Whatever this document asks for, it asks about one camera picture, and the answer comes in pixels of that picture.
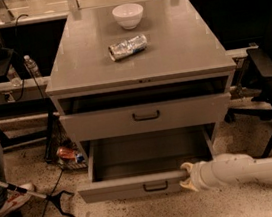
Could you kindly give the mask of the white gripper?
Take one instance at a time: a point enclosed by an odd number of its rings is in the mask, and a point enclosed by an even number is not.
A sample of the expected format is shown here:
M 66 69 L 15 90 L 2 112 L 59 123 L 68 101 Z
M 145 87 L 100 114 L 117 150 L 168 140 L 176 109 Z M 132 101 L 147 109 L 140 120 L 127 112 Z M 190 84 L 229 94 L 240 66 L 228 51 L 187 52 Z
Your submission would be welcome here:
M 180 182 L 180 186 L 184 189 L 199 192 L 199 190 L 214 189 L 219 187 L 218 179 L 215 177 L 211 162 L 184 162 L 180 167 L 185 169 L 190 178 Z

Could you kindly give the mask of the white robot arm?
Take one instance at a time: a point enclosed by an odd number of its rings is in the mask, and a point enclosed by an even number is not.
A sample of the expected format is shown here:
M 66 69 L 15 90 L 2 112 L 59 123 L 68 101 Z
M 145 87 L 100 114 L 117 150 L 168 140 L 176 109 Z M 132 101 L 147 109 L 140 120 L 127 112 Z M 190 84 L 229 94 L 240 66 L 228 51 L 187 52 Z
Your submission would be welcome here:
M 184 162 L 181 169 L 189 174 L 180 182 L 184 189 L 199 190 L 219 188 L 249 182 L 272 184 L 272 158 L 256 159 L 245 154 L 219 154 L 211 161 Z

